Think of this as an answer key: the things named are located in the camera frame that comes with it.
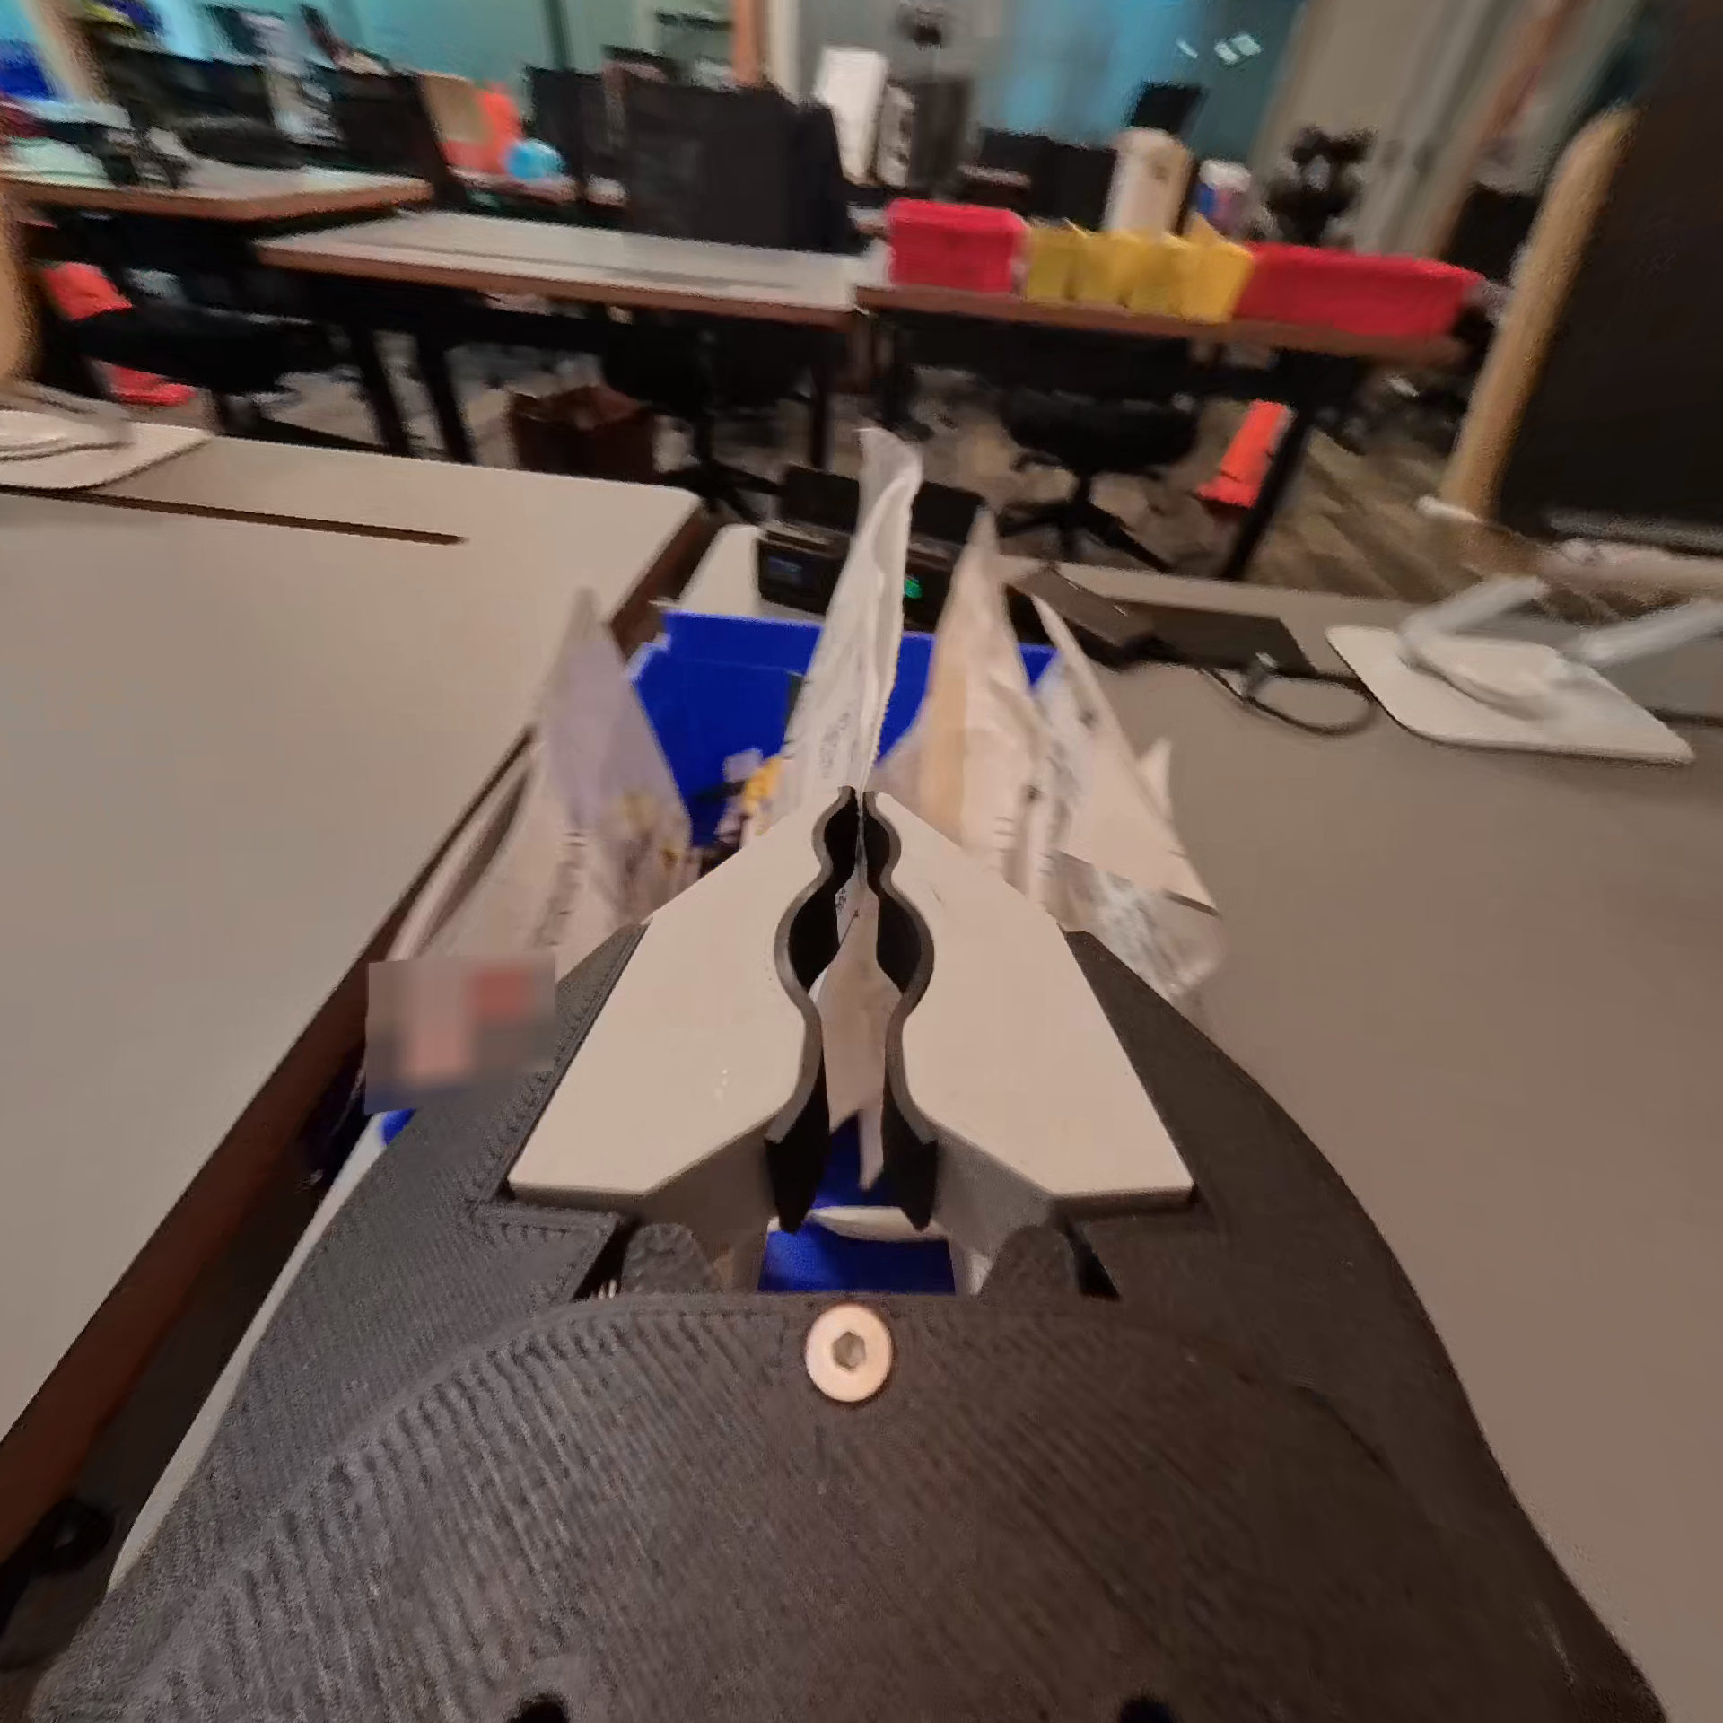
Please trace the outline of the brown wooden table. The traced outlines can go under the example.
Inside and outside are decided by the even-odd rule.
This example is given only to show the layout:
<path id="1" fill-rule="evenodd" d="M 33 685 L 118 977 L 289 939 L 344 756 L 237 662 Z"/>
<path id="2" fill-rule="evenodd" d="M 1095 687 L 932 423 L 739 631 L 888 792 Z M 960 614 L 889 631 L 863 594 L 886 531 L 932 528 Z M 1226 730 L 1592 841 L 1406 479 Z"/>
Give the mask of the brown wooden table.
<path id="1" fill-rule="evenodd" d="M 1011 395 L 1108 402 L 1271 402 L 1287 425 L 1210 579 L 1241 584 L 1276 524 L 1318 425 L 1338 425 L 1375 373 L 1452 373 L 1453 337 L 1382 339 L 1228 320 L 1199 326 L 1124 308 L 1033 304 L 1022 293 L 867 286 L 856 312 L 886 339 L 882 425 L 906 423 L 917 373 L 960 371 Z"/>
<path id="2" fill-rule="evenodd" d="M 861 254 L 440 210 L 258 240 L 252 251 L 262 267 L 306 280 L 316 318 L 346 334 L 379 425 L 395 396 L 377 339 L 409 339 L 443 452 L 467 465 L 475 457 L 446 355 L 464 346 L 598 354 L 618 328 L 563 314 L 598 308 L 792 331 L 809 375 L 805 462 L 823 468 L 836 365 L 872 267 Z"/>

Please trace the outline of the white flat stand base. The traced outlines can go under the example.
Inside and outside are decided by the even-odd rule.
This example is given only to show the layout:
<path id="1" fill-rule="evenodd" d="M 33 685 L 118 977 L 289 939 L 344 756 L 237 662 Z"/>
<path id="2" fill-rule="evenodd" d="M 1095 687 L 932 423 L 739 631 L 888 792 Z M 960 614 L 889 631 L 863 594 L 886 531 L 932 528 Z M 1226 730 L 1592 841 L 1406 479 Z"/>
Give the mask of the white flat stand base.
<path id="1" fill-rule="evenodd" d="M 48 390 L 2 393 L 2 490 L 107 489 L 202 447 L 208 433 L 128 418 L 111 402 Z"/>

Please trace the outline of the brown waste basket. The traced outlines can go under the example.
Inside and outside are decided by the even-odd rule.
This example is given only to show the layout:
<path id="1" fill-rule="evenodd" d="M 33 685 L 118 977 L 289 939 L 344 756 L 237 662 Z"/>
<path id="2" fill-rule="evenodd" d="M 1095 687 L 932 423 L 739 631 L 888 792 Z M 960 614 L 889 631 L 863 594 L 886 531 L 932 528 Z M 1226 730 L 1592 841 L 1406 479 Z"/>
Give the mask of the brown waste basket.
<path id="1" fill-rule="evenodd" d="M 505 423 L 519 470 L 602 482 L 658 479 L 654 410 L 602 382 L 511 393 Z"/>

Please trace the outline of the blue plastic bin with tag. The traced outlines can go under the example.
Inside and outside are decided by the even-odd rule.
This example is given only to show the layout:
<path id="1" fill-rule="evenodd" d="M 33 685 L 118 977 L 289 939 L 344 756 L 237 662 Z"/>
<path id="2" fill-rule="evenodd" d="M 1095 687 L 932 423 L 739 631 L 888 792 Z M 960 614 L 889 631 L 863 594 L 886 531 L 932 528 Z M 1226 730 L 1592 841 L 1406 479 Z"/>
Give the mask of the blue plastic bin with tag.
<path id="1" fill-rule="evenodd" d="M 819 626 L 804 617 L 759 619 L 682 610 L 668 615 L 658 639 L 631 661 L 637 700 L 693 816 L 699 848 L 718 841 L 719 813 L 740 789 L 740 766 L 731 766 L 731 757 L 752 752 L 764 760 L 781 749 L 816 639 Z M 909 733 L 930 658 L 930 635 L 902 636 L 880 757 L 889 756 Z M 411 1112 L 377 1115 L 359 1137 L 343 1175 L 362 1174 L 409 1121 Z M 834 1210 L 843 1202 L 859 1205 L 863 1219 L 888 1217 L 883 1198 L 863 1194 L 854 1123 L 834 1131 L 813 1209 Z M 800 1234 L 762 1235 L 756 1245 L 739 1243 L 716 1256 L 719 1272 L 748 1265 L 752 1279 L 730 1276 L 734 1286 L 766 1292 L 955 1292 L 950 1248 L 912 1228 L 910 1241 L 859 1241 L 808 1219 Z"/>

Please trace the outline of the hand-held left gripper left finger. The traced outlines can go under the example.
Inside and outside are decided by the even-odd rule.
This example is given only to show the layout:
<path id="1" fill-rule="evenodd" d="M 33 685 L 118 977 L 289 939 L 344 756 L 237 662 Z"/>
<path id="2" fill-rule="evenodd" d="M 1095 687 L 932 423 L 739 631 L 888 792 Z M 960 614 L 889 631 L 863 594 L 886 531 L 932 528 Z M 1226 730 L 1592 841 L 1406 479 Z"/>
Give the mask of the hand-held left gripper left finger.
<path id="1" fill-rule="evenodd" d="M 825 1032 L 861 805 L 786 815 L 648 917 L 508 1168 L 517 1200 L 671 1223 L 721 1253 L 795 1231 L 827 1174 Z"/>

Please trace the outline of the red plastic bin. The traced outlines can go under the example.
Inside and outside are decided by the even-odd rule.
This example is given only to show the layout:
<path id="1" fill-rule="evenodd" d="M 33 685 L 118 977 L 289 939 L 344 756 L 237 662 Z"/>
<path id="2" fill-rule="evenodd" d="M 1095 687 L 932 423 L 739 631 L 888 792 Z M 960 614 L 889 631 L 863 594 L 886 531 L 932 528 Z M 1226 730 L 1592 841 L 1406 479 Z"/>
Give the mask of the red plastic bin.
<path id="1" fill-rule="evenodd" d="M 1235 320 L 1367 339 L 1439 339 L 1476 297 L 1482 276 L 1413 254 L 1252 245 Z"/>
<path id="2" fill-rule="evenodd" d="M 891 287 L 1008 296 L 1027 223 L 1006 208 L 895 200 L 886 206 Z"/>

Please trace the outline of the dark grey power adapter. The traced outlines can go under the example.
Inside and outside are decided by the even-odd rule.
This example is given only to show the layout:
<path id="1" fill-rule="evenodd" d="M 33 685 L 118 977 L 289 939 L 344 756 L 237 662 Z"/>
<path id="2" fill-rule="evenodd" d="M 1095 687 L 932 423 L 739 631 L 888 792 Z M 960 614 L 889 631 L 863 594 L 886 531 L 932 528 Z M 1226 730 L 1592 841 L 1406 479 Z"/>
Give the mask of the dark grey power adapter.
<path id="1" fill-rule="evenodd" d="M 1052 615 L 1087 658 L 1108 668 L 1157 661 L 1196 671 L 1318 677 L 1277 617 L 1100 595 L 1052 564 L 1031 567 L 1004 587 L 1006 612 L 1023 641 L 1052 645 L 1053 631 L 1043 619 Z"/>

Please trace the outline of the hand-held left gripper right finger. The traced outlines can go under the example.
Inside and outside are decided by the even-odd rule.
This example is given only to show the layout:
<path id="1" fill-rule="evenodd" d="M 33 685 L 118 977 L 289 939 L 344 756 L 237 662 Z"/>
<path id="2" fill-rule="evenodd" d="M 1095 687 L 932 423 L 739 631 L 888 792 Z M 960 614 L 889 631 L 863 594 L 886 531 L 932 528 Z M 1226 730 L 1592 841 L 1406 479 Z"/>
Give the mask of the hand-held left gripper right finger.
<path id="1" fill-rule="evenodd" d="M 1194 1175 L 1058 922 L 883 792 L 865 801 L 883 1029 L 882 1175 L 972 1253 L 1184 1209 Z"/>

